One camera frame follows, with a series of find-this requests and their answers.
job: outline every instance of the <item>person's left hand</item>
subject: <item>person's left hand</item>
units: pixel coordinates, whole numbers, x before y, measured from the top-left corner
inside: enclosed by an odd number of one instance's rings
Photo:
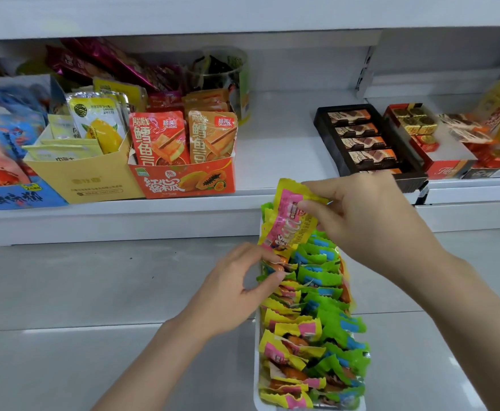
[[[286,276],[277,271],[252,290],[245,290],[244,276],[260,259],[279,262],[271,250],[248,242],[234,248],[206,277],[180,314],[192,322],[195,331],[207,338],[233,330],[271,295]]]

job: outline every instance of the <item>black plastic tray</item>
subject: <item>black plastic tray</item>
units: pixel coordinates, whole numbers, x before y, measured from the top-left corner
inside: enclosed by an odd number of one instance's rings
[[[330,152],[335,161],[337,171],[340,176],[349,176],[358,173],[359,170],[349,155],[349,151],[343,145],[338,136],[335,126],[331,123],[328,112],[367,110],[371,116],[371,122],[377,127],[379,133],[377,136],[383,137],[387,146],[390,147],[398,159],[400,165],[398,168],[402,171],[395,174],[398,187],[403,193],[412,193],[419,189],[427,179],[427,175],[421,169],[417,159],[413,156],[407,145],[401,138],[385,123],[379,112],[370,104],[343,105],[337,107],[322,107],[317,110],[315,115],[315,127],[324,141],[324,145]]]

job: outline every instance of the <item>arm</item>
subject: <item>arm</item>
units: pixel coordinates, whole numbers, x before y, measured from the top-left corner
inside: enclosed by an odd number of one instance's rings
[[[301,202],[351,258],[383,275],[434,320],[490,410],[500,410],[500,298],[467,262],[449,254],[392,175],[305,183],[333,202]]]
[[[187,307],[161,326],[93,411],[162,409],[206,342],[241,324],[281,283],[286,273],[275,272],[256,288],[244,290],[246,272],[261,258],[280,260],[265,248],[249,243],[220,260]]]

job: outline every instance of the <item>hand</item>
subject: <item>hand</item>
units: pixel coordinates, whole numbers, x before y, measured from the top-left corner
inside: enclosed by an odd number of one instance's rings
[[[310,200],[299,207],[318,218],[322,228],[347,255],[400,284],[424,262],[438,262],[448,253],[400,192],[390,173],[304,183],[333,202]]]
[[[286,276],[277,271],[252,290],[245,290],[244,276],[260,259],[279,262],[272,251],[248,242],[234,248],[206,277],[181,316],[190,318],[195,331],[211,338],[233,330],[271,295]]]

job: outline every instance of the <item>blue box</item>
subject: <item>blue box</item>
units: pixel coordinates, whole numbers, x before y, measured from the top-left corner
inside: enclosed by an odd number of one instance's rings
[[[0,210],[68,205],[68,202],[40,177],[31,176],[29,179],[32,183],[0,186]]]

